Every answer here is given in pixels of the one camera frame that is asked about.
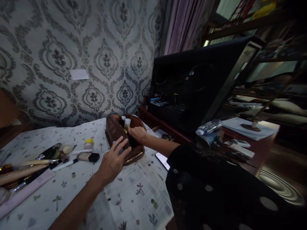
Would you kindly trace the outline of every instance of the cosmetic bag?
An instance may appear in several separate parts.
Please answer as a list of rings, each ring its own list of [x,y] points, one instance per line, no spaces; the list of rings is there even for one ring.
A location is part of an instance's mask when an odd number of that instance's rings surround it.
[[[131,124],[130,124],[131,128],[141,126],[146,130],[140,118],[130,114],[124,114],[124,115],[126,116],[126,118],[131,119]],[[112,146],[113,142],[118,140],[121,136],[123,136],[123,140],[128,138],[128,135],[126,134],[123,127],[120,125],[119,121],[120,121],[119,115],[109,115],[106,118],[106,138],[110,147]],[[129,140],[125,144],[123,149],[125,150],[128,147],[129,147]],[[125,157],[124,165],[129,165],[131,163],[136,162],[137,160],[139,160],[144,156],[144,153],[145,153],[144,146],[137,143],[137,145],[132,146],[131,151]]]

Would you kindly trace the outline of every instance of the computer tower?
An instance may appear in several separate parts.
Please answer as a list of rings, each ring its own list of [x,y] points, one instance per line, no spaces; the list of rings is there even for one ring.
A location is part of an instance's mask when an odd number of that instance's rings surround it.
[[[264,45],[260,38],[247,36],[155,58],[148,111],[195,136],[199,125],[215,117]]]

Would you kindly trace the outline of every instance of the yellow cap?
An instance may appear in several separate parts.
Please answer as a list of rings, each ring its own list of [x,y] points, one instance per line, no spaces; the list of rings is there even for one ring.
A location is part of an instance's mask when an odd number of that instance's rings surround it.
[[[86,139],[85,142],[86,143],[92,143],[92,144],[94,143],[92,139]]]

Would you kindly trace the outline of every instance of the smartphone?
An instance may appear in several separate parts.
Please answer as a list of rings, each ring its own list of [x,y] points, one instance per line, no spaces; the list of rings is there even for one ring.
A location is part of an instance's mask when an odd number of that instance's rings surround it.
[[[155,156],[156,156],[156,158],[158,158],[158,160],[161,162],[161,164],[164,166],[164,168],[166,168],[166,170],[168,171],[170,169],[170,166],[166,162],[167,158],[165,156],[163,156],[161,153],[156,153]]]

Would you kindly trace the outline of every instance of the purple curtain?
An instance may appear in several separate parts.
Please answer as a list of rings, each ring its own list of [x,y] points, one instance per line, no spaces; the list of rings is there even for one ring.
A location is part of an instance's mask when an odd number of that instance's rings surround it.
[[[169,0],[160,55],[193,49],[213,5],[214,0]]]

